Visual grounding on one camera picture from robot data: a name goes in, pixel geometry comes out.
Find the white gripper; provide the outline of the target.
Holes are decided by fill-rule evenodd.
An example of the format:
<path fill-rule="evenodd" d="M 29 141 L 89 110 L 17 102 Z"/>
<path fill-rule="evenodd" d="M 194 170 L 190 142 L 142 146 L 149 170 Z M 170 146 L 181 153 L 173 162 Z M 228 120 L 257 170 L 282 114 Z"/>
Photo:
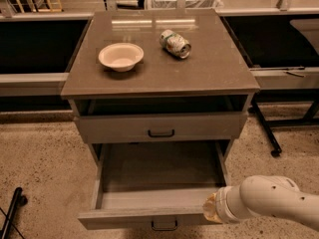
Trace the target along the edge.
<path fill-rule="evenodd" d="M 238 186 L 222 187 L 216 194 L 212 193 L 203 203 L 202 210 L 205 219 L 214 223 L 239 223 L 248 218 Z"/>

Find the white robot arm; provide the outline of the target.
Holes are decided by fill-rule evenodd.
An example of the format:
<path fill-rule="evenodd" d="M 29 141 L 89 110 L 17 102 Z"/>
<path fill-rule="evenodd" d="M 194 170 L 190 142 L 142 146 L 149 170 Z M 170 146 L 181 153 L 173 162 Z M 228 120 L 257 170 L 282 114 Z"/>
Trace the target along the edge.
<path fill-rule="evenodd" d="M 205 219 L 215 223 L 268 216 L 319 231 L 319 196 L 302 192 L 285 176 L 249 176 L 238 185 L 219 188 L 202 208 Z"/>

